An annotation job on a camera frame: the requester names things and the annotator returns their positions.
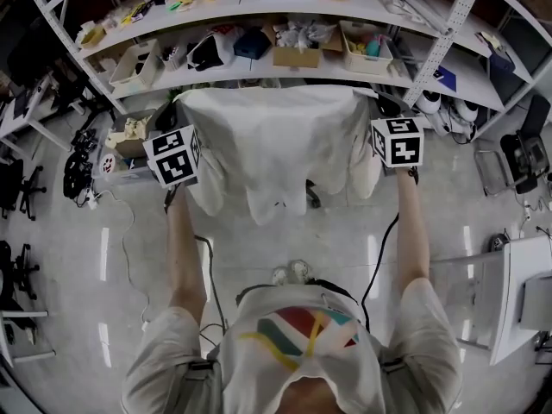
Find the white rounded device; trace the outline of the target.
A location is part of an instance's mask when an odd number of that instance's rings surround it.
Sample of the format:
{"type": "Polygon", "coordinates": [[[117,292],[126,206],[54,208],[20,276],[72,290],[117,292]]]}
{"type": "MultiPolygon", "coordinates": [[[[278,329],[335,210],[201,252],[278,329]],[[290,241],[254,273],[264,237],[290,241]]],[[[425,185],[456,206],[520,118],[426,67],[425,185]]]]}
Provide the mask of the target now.
{"type": "Polygon", "coordinates": [[[475,122],[479,113],[478,104],[464,101],[459,98],[454,100],[454,104],[456,112],[462,121],[468,123],[475,122]]]}
{"type": "Polygon", "coordinates": [[[424,114],[434,115],[441,107],[441,94],[434,91],[423,91],[415,105],[424,114]]]}

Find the person's black trousers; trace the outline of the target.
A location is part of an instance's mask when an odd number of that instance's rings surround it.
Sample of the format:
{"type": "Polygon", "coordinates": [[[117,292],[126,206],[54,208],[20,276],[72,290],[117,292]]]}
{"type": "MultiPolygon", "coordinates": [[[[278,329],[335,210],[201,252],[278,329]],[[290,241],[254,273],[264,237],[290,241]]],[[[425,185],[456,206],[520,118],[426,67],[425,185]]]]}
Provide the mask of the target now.
{"type": "MultiPolygon", "coordinates": [[[[327,290],[330,290],[336,294],[341,294],[347,298],[352,299],[356,304],[359,304],[358,301],[345,289],[341,288],[340,286],[329,282],[325,279],[308,279],[305,283],[305,285],[317,285],[321,286],[322,288],[325,288],[327,290]]],[[[260,289],[260,288],[266,288],[266,287],[272,287],[272,285],[252,285],[250,287],[245,288],[240,294],[238,294],[235,297],[236,305],[239,306],[241,301],[244,299],[244,297],[250,293],[252,290],[260,289]]]]}

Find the person's white printed T-shirt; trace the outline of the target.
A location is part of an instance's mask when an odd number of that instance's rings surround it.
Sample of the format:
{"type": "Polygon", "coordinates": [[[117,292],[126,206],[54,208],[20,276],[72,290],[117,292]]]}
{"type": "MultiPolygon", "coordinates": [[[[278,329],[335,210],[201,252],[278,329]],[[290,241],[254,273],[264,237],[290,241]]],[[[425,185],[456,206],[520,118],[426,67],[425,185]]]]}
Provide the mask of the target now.
{"type": "Polygon", "coordinates": [[[345,414],[449,414],[461,357],[427,279],[402,295],[388,346],[356,303],[317,285],[252,290],[218,348],[201,355],[198,323],[164,310],[122,386],[125,414],[275,414],[289,385],[324,380],[345,414]]]}

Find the black swivel chair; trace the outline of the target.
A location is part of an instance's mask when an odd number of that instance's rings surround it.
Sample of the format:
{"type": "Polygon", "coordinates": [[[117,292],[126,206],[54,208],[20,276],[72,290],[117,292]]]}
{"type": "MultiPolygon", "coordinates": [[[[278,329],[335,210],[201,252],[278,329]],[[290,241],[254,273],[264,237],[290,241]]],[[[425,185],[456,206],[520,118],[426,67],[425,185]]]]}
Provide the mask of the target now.
{"type": "Polygon", "coordinates": [[[11,163],[0,162],[0,217],[6,219],[9,211],[16,209],[16,201],[19,194],[22,194],[20,204],[20,212],[27,215],[31,221],[35,220],[35,216],[31,214],[30,199],[39,192],[46,193],[46,187],[38,187],[35,185],[38,180],[38,175],[43,171],[44,167],[38,165],[32,171],[31,175],[26,179],[24,177],[23,160],[12,160],[11,163]]]}
{"type": "Polygon", "coordinates": [[[16,287],[25,292],[29,299],[35,301],[37,295],[31,286],[30,274],[38,272],[40,266],[29,264],[31,246],[25,243],[21,253],[12,260],[11,247],[6,241],[0,241],[0,310],[20,311],[16,302],[16,287]]]}

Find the white clothes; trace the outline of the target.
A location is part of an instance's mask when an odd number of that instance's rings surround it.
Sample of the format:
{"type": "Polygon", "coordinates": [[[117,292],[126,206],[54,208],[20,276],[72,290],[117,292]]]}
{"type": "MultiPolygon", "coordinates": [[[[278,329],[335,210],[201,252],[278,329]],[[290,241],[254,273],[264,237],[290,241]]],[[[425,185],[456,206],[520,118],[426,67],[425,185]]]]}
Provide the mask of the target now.
{"type": "Polygon", "coordinates": [[[204,88],[175,98],[198,133],[199,181],[189,190],[209,216],[228,195],[264,225],[279,207],[302,216],[306,183],[329,195],[351,185],[369,198],[382,164],[369,142],[372,90],[343,85],[204,88]]]}

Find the white bin with coloured toys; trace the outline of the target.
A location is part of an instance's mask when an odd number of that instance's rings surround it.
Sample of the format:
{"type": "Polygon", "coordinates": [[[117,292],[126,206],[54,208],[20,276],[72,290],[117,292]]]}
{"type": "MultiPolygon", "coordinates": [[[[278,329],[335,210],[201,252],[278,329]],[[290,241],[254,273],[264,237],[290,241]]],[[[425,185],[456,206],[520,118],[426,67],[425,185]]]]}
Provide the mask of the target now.
{"type": "Polygon", "coordinates": [[[345,67],[351,72],[387,75],[393,56],[382,30],[369,23],[345,20],[339,26],[345,67]]]}

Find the white plastic bag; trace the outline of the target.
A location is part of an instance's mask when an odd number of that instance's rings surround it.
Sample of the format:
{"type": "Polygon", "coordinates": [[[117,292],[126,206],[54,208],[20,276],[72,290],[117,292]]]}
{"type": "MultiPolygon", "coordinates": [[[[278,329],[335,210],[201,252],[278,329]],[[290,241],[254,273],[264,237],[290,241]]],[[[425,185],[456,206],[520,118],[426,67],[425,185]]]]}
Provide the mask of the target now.
{"type": "Polygon", "coordinates": [[[234,24],[212,28],[186,55],[186,64],[198,72],[227,66],[235,57],[234,44],[242,34],[234,24]]]}

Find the white desk with metal legs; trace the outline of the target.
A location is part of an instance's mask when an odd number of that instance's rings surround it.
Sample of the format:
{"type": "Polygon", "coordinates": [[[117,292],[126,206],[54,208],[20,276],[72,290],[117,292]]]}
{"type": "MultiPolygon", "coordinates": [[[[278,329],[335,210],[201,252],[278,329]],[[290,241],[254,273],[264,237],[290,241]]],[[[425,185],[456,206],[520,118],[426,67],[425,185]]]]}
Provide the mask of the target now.
{"type": "Polygon", "coordinates": [[[36,86],[30,95],[27,105],[22,109],[20,115],[16,114],[16,100],[8,104],[5,112],[0,116],[0,143],[7,146],[10,150],[16,152],[26,160],[32,160],[32,156],[27,154],[21,147],[17,146],[9,139],[9,136],[20,129],[31,127],[40,135],[47,138],[66,152],[72,150],[72,145],[44,127],[39,120],[35,119],[35,110],[39,107],[47,88],[51,85],[51,77],[47,74],[36,86]]]}

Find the white desk with grey box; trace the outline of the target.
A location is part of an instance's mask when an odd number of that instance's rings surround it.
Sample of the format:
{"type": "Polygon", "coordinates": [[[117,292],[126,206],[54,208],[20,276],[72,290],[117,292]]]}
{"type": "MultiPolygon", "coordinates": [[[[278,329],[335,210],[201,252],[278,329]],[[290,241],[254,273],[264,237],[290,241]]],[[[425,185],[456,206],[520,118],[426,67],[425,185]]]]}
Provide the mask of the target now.
{"type": "Polygon", "coordinates": [[[522,313],[532,280],[552,279],[552,240],[516,239],[502,250],[436,260],[430,277],[461,350],[480,351],[495,366],[544,327],[525,328],[522,313]]]}

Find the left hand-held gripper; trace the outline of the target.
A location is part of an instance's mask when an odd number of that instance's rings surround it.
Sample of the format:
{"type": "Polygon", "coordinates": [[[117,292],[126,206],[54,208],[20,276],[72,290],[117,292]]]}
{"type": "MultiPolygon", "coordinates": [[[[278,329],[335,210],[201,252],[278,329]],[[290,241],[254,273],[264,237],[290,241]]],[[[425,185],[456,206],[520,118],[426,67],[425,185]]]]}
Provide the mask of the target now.
{"type": "Polygon", "coordinates": [[[142,143],[148,166],[162,188],[195,185],[199,181],[201,149],[197,132],[193,125],[176,129],[178,124],[177,104],[163,103],[149,121],[149,134],[163,135],[142,143]]]}

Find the white plastic storage bin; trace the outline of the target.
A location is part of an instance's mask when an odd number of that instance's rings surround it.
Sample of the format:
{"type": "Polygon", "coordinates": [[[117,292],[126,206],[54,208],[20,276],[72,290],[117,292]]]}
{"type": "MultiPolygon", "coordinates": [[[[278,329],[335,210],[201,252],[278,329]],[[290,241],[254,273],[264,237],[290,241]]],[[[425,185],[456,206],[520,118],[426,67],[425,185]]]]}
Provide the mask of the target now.
{"type": "Polygon", "coordinates": [[[160,67],[160,44],[152,39],[129,47],[111,75],[114,89],[141,91],[148,89],[160,67]]]}

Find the black monitor on stand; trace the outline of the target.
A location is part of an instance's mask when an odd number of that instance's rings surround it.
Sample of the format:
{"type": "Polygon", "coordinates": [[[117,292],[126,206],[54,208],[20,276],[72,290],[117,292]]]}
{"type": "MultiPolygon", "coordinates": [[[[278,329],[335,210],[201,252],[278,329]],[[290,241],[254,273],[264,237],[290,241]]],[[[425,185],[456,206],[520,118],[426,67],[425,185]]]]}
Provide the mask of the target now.
{"type": "Polygon", "coordinates": [[[91,83],[87,74],[69,56],[68,51],[42,17],[26,29],[7,58],[10,79],[28,88],[49,76],[57,93],[58,107],[65,109],[81,101],[92,115],[113,112],[113,106],[91,83]]]}

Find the grey computer box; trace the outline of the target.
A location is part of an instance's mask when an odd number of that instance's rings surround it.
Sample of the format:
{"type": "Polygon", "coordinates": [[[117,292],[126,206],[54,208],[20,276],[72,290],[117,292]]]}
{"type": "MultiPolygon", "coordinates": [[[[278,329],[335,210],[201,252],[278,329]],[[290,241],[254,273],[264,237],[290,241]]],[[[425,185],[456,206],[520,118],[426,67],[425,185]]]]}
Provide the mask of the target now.
{"type": "Polygon", "coordinates": [[[519,323],[522,329],[552,331],[552,273],[540,273],[525,282],[519,323]]]}

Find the person's white right shoe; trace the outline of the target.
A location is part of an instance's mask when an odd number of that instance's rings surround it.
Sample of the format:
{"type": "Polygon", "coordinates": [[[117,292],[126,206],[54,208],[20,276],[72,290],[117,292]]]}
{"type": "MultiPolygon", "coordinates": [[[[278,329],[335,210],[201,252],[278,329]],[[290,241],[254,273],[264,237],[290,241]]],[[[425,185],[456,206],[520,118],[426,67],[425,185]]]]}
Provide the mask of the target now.
{"type": "Polygon", "coordinates": [[[306,285],[310,280],[314,279],[311,267],[303,260],[294,260],[290,266],[299,284],[306,285]]]}

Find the black mesh desk chair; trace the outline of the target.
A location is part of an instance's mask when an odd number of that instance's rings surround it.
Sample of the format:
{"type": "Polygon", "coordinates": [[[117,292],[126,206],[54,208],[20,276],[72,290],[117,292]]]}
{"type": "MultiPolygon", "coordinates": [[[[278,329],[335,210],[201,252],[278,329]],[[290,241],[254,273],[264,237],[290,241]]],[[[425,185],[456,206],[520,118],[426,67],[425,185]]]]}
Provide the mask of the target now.
{"type": "Polygon", "coordinates": [[[487,197],[509,190],[518,195],[528,193],[549,173],[542,131],[550,107],[543,96],[533,96],[520,129],[503,135],[499,141],[482,141],[476,145],[474,162],[487,197]]]}

